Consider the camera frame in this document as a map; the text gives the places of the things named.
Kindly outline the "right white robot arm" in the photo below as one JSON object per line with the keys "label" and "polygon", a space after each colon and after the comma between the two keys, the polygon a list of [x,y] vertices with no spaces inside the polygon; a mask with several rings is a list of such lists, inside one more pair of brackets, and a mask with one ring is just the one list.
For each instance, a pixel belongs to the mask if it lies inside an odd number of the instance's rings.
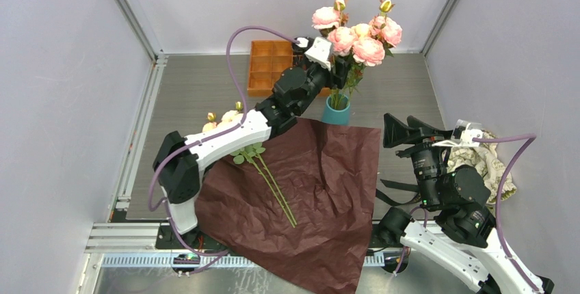
{"label": "right white robot arm", "polygon": [[421,209],[434,213],[443,232],[437,237],[382,192],[390,206],[375,227],[387,246],[419,252],[460,279],[474,293],[551,293],[554,282],[534,274],[508,245],[499,212],[488,209],[491,195],[476,168],[447,168],[453,148],[475,148],[485,142],[482,126],[459,120],[441,130],[409,116],[405,122],[384,115],[385,148],[412,161],[415,185],[386,181],[387,187],[417,193]]}

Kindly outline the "two pink roses stem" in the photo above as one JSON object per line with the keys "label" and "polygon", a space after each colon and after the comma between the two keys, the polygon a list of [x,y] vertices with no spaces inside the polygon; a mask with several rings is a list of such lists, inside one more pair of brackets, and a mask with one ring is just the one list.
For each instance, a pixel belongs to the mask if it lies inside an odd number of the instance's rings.
{"label": "two pink roses stem", "polygon": [[360,65],[354,59],[353,46],[358,41],[354,28],[348,27],[347,0],[334,0],[331,6],[313,12],[312,27],[332,44],[330,63],[339,83],[331,85],[330,107],[343,110],[350,105],[355,87],[360,82]]}

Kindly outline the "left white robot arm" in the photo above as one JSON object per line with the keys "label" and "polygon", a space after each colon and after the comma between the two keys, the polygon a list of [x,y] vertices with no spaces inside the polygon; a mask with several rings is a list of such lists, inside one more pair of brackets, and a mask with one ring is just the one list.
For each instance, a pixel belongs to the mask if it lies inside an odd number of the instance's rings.
{"label": "left white robot arm", "polygon": [[153,183],[161,185],[166,197],[174,241],[183,248],[198,242],[194,203],[210,165],[288,131],[323,88],[342,88],[350,69],[350,63],[338,57],[330,69],[318,62],[309,62],[306,70],[290,67],[275,82],[272,95],[232,125],[188,137],[178,131],[167,134],[153,162]]}

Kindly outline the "dark red wrapping paper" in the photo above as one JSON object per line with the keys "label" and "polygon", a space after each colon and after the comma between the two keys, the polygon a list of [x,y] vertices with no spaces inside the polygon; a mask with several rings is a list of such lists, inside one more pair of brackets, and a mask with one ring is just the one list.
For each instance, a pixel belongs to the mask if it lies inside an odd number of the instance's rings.
{"label": "dark red wrapping paper", "polygon": [[264,176],[224,157],[208,171],[195,212],[201,231],[313,293],[354,293],[371,238],[381,131],[301,118],[265,142],[268,167],[296,219]]}

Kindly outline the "black printed ribbon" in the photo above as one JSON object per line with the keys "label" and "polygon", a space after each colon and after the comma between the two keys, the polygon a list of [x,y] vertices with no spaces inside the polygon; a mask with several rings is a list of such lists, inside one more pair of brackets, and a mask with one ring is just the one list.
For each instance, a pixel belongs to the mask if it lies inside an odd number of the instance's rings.
{"label": "black printed ribbon", "polygon": [[[375,197],[390,206],[408,206],[417,205],[423,202],[421,193],[419,191],[419,186],[416,184],[401,183],[397,181],[391,181],[386,179],[381,179],[380,182],[387,190],[387,192],[382,191],[377,188],[375,190]],[[400,200],[403,193],[408,193],[410,196],[408,200]]]}

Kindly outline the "cream peach roses stem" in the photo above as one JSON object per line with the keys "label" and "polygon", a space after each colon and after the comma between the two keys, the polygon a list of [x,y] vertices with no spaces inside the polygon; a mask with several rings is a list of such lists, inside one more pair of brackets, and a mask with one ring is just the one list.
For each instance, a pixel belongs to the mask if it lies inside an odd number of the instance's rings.
{"label": "cream peach roses stem", "polygon": [[[212,131],[216,128],[220,128],[226,125],[229,125],[233,122],[241,121],[241,118],[244,116],[242,112],[243,104],[242,102],[238,101],[235,103],[235,108],[232,110],[227,111],[222,115],[220,121],[218,121],[218,117],[215,113],[209,112],[207,114],[207,123],[204,124],[202,128],[202,132]],[[231,153],[230,155],[233,157],[234,164],[241,165],[243,163],[249,163],[253,165],[256,171],[263,177],[264,181],[266,182],[267,186],[269,187],[272,195],[280,205],[283,213],[287,217],[290,226],[295,228],[297,226],[296,218],[289,206],[289,203],[283,194],[282,190],[280,189],[276,179],[274,178],[273,174],[269,170],[266,162],[262,158],[262,154],[266,151],[266,149],[262,146],[261,143],[251,144],[249,146],[245,146],[240,150],[236,150],[235,152]]]}

